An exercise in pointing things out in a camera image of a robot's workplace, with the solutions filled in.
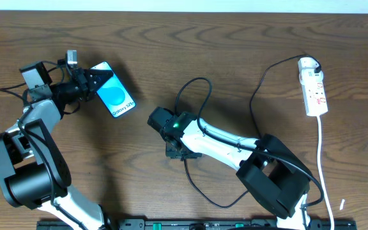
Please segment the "blue Galaxy smartphone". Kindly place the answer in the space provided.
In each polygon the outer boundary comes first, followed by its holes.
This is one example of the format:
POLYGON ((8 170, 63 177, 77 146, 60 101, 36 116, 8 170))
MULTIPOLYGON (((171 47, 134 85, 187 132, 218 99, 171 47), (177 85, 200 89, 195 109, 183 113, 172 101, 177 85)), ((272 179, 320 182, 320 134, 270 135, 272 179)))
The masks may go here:
POLYGON ((113 76, 97 91, 98 96, 113 118, 118 118, 131 111, 136 103, 119 80, 108 62, 102 62, 91 68, 92 70, 108 70, 113 76))

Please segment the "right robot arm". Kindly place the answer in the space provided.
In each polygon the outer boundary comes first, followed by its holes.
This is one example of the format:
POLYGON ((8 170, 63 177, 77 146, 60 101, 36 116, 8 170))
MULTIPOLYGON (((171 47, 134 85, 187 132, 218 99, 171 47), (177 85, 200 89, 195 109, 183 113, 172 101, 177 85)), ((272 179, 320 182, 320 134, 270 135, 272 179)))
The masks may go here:
POLYGON ((183 112, 157 107, 148 125, 166 143, 166 155, 180 160, 203 155, 226 164, 254 199, 277 218, 277 227, 308 229, 305 209, 311 172, 276 137, 240 137, 183 112))

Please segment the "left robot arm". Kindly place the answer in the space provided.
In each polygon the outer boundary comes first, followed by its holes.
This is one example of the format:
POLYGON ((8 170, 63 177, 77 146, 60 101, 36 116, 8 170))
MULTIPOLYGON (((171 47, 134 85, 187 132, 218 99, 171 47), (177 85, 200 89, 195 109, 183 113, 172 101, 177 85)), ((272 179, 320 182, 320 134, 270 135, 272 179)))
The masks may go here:
POLYGON ((83 69, 60 60, 67 82, 53 83, 43 62, 20 69, 27 90, 23 114, 0 133, 0 187, 13 207, 49 212, 72 229, 118 229, 101 205, 73 185, 70 170, 51 132, 65 115, 65 107, 89 101, 114 75, 110 70, 83 69))

